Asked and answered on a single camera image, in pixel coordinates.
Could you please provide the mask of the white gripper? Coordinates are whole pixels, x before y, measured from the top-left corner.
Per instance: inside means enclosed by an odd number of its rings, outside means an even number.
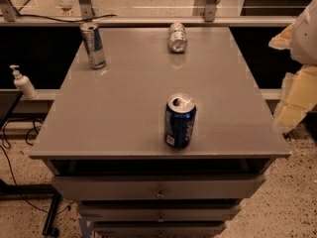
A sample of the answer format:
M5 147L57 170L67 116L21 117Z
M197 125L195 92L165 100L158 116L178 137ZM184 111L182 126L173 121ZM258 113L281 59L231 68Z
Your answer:
M303 64L288 72L280 100L273 112L275 130L293 130L317 105L317 0L312 0L295 21L291 34L291 58Z

